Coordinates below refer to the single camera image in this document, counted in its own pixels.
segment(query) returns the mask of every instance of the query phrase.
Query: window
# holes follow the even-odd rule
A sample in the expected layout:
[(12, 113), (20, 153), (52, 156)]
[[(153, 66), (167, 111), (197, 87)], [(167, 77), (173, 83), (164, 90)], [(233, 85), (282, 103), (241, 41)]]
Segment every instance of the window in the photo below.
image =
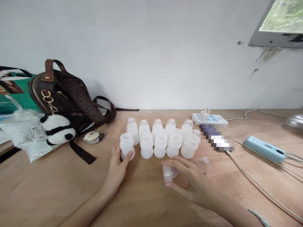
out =
[(271, 0), (248, 45), (303, 48), (303, 0)]

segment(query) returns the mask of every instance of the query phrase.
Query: light blue case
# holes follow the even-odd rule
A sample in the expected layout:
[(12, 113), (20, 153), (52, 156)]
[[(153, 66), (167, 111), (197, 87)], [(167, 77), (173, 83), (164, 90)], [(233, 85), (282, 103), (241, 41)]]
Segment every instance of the light blue case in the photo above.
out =
[(244, 141), (244, 145), (248, 146), (250, 149), (255, 150), (261, 155), (273, 160), (275, 162), (283, 162), (285, 160), (285, 151), (277, 148), (269, 143), (266, 143), (263, 140), (258, 139), (254, 136), (249, 136)]

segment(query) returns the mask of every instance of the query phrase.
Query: brown leather backpack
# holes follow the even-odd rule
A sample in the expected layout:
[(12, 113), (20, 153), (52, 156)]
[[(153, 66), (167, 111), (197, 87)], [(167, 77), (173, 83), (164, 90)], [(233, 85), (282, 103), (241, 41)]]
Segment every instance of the brown leather backpack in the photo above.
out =
[[(56, 63), (60, 70), (53, 68)], [(45, 72), (38, 74), (29, 83), (30, 95), (34, 102), (46, 116), (60, 114), (68, 118), (75, 128), (77, 135), (84, 135), (92, 128), (111, 122), (116, 117), (116, 111), (138, 111), (139, 109), (121, 109), (105, 97), (97, 96), (91, 100), (84, 82), (68, 73), (64, 65), (54, 59), (45, 61)], [(108, 101), (110, 109), (97, 103), (97, 99)], [(98, 108), (106, 110), (102, 115)], [(95, 157), (87, 153), (74, 143), (69, 142), (71, 148), (88, 164), (95, 161)]]

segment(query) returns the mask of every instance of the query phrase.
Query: white plastic bag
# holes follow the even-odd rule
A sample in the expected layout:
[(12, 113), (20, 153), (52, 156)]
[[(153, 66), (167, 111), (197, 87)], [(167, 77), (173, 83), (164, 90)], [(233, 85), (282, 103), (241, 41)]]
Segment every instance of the white plastic bag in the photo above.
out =
[(59, 147), (59, 145), (50, 146), (46, 143), (47, 136), (40, 122), (42, 113), (23, 110), (15, 99), (10, 96), (7, 98), (11, 99), (18, 110), (13, 113), (13, 117), (0, 122), (0, 128), (10, 137), (16, 147), (26, 151), (30, 162)]

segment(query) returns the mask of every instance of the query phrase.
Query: hand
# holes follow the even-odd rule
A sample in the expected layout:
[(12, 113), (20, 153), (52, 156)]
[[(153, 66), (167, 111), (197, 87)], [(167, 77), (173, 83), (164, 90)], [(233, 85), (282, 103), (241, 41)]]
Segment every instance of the hand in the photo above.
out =
[(170, 160), (162, 162), (162, 164), (164, 166), (174, 167), (180, 173), (183, 173), (189, 183), (187, 189), (175, 183), (167, 183), (165, 185), (167, 188), (171, 188), (182, 197), (200, 207), (206, 209), (212, 208), (212, 198), (215, 196), (216, 189), (210, 180), (201, 174), (195, 164), (179, 156), (174, 156)]
[(128, 162), (130, 161), (134, 151), (130, 151), (123, 162), (120, 161), (121, 148), (116, 145), (112, 150), (112, 156), (110, 159), (110, 167), (108, 169), (105, 183), (102, 187), (103, 195), (106, 195), (111, 199), (117, 192), (124, 176)]

